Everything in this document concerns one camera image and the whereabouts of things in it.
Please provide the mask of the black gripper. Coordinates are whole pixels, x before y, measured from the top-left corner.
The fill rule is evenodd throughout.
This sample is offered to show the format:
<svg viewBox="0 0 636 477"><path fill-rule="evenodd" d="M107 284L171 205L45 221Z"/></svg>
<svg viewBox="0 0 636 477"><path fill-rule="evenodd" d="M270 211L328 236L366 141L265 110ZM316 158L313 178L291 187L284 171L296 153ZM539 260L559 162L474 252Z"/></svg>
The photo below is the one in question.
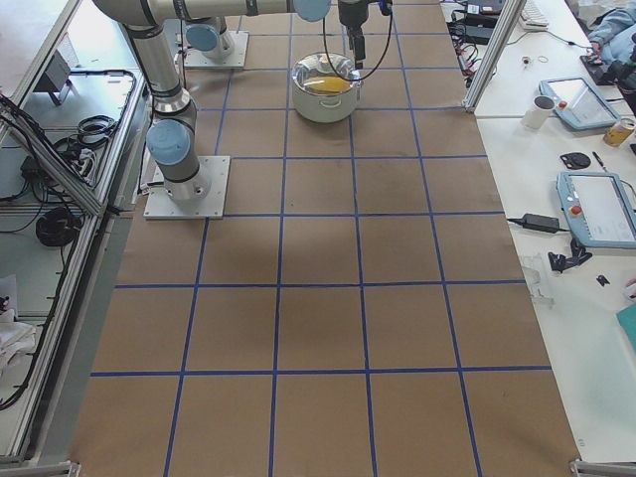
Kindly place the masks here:
<svg viewBox="0 0 636 477"><path fill-rule="evenodd" d="M350 29L350 50L354 55L355 68L361 70L366 59L366 43L362 26L369 18L368 0L338 0L340 23Z"/></svg>

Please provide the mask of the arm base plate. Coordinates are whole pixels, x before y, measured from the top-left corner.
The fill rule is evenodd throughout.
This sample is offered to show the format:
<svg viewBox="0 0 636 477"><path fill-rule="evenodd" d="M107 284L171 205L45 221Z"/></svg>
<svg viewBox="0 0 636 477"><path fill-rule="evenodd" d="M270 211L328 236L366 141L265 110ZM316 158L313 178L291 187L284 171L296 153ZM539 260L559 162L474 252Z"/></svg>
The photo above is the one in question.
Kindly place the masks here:
<svg viewBox="0 0 636 477"><path fill-rule="evenodd" d="M230 156L199 156L198 174L184 183L166 182L154 165L144 210L148 220L221 219L230 175Z"/></svg>
<svg viewBox="0 0 636 477"><path fill-rule="evenodd" d="M248 31L190 29L185 34L187 69L242 70L248 45Z"/></svg>

